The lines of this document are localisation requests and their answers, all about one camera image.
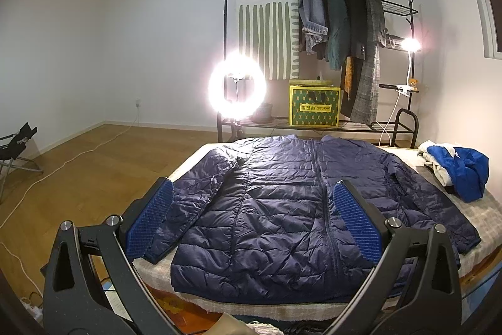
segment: green striped fabric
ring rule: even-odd
[[[255,59],[268,80],[298,78],[298,0],[236,0],[239,52]]]

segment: silver bolt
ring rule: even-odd
[[[71,228],[71,221],[69,220],[65,220],[64,222],[61,223],[61,225],[59,226],[59,228],[63,231],[66,231],[68,229]]]
[[[106,224],[108,226],[115,226],[120,223],[120,216],[117,216],[116,214],[113,214],[106,219]]]
[[[397,217],[390,217],[389,219],[387,219],[387,225],[393,227],[394,229],[397,229],[398,227],[402,226],[402,223]]]
[[[443,226],[442,224],[435,224],[434,225],[434,229],[436,230],[436,232],[438,233],[446,233],[446,227]]]

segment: white wall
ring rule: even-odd
[[[0,0],[0,135],[38,127],[25,154],[104,121],[104,0]]]
[[[490,159],[488,188],[502,197],[502,61],[484,57],[476,0],[436,0],[428,32],[420,139],[475,148]]]
[[[234,0],[229,0],[228,10],[232,50]],[[142,123],[214,128],[216,116],[206,90],[212,67],[222,59],[222,12],[223,0],[108,0],[107,119],[131,122],[139,98]],[[392,32],[410,34],[403,18],[387,17]],[[301,65],[309,71],[308,66],[317,63],[303,56]],[[383,82],[403,84],[407,67],[404,53],[382,51]],[[328,75],[339,82],[338,73]],[[396,97],[396,92],[382,90],[380,119],[388,119]],[[267,100],[275,105],[275,114],[287,115],[287,82],[270,82]]]

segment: black camping chair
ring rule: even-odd
[[[2,172],[3,167],[7,167],[7,173],[3,177],[2,187],[0,188],[0,203],[2,203],[3,187],[5,186],[5,181],[7,180],[7,176],[11,168],[30,170],[31,172],[43,172],[43,170],[39,168],[34,160],[22,158],[19,156],[26,149],[26,143],[36,133],[37,127],[31,129],[28,123],[26,123],[17,134],[11,134],[7,135],[6,137],[0,138],[0,140],[12,138],[7,144],[0,145],[0,173]],[[14,165],[13,162],[16,159],[21,159],[25,162],[31,162],[36,166],[36,168],[26,168],[19,165]]]

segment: navy blue quilted jacket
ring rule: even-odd
[[[175,291],[220,302],[346,301],[372,262],[337,213],[332,187],[350,180],[385,217],[446,226],[455,254],[480,242],[455,205],[398,157],[333,137],[250,138],[213,149],[174,183],[174,202],[145,258],[178,245]],[[401,270],[395,291],[412,269]]]

